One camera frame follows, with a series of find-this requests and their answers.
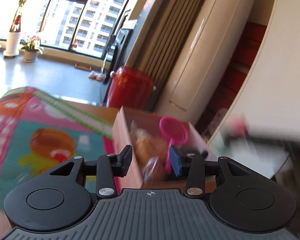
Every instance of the cartoon print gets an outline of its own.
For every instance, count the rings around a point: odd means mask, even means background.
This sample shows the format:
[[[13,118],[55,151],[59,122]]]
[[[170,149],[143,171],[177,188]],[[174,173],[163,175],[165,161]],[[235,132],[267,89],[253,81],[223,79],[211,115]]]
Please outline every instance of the cartoon print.
[[[27,102],[33,95],[30,93],[9,95],[0,99],[0,115],[20,118]]]
[[[75,141],[67,132],[41,128],[31,137],[31,153],[18,160],[21,167],[31,165],[31,173],[37,176],[74,156]]]

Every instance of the crosshair mark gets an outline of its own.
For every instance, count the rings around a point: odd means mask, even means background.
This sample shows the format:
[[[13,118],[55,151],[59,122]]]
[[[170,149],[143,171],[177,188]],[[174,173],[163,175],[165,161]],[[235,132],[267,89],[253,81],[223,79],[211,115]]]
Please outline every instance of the crosshair mark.
[[[146,194],[147,194],[148,196],[152,197],[152,196],[154,196],[154,195],[157,194],[157,193],[154,193],[153,191],[149,191],[149,192],[147,192]]]

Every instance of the plastic bag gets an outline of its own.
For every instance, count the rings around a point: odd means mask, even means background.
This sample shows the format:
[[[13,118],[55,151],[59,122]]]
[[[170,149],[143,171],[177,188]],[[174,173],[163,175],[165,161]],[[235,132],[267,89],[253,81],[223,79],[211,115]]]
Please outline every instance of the plastic bag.
[[[131,123],[130,135],[144,182],[162,180],[168,143],[160,136],[151,135],[148,131],[138,128],[134,121]]]

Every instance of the white wall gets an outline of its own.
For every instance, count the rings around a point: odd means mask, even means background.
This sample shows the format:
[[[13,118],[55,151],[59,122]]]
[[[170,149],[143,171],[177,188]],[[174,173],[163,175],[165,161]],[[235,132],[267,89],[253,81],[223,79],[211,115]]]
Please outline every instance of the white wall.
[[[267,26],[273,4],[274,0],[255,0],[248,21]]]
[[[275,0],[257,57],[220,127],[238,113],[251,131],[300,139],[300,0]]]

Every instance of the ribbed rubber surface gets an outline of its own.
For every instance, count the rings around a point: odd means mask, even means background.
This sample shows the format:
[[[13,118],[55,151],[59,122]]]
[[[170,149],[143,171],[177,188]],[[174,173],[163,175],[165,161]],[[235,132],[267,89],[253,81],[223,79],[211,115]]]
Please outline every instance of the ribbed rubber surface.
[[[249,234],[236,231],[216,220],[201,200],[186,198],[175,189],[150,192],[150,190],[142,189],[125,189],[117,198],[101,200],[86,220],[62,232],[38,234],[17,228],[5,239],[298,239],[286,229],[268,234]]]

